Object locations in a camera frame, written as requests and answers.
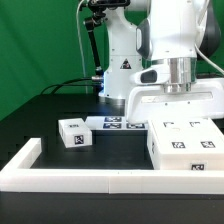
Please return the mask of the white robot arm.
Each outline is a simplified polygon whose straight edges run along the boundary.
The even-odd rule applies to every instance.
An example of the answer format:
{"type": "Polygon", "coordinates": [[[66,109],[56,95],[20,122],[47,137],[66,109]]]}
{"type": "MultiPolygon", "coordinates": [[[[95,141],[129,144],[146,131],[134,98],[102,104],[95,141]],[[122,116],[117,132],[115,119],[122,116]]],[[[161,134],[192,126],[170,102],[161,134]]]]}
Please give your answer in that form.
{"type": "Polygon", "coordinates": [[[148,12],[129,22],[126,7],[105,10],[109,67],[100,98],[125,105],[131,124],[155,118],[224,117],[224,78],[196,77],[198,58],[218,48],[212,0],[130,0],[148,12]]]}

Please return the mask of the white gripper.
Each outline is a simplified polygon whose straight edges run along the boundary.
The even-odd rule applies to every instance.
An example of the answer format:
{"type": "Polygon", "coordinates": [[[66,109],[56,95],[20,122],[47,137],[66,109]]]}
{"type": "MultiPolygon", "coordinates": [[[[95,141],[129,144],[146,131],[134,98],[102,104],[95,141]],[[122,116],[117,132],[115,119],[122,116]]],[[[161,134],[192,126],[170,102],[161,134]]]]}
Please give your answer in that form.
{"type": "Polygon", "coordinates": [[[125,117],[131,124],[155,118],[224,118],[224,78],[199,79],[183,93],[165,93],[162,85],[134,87],[125,117]]]}

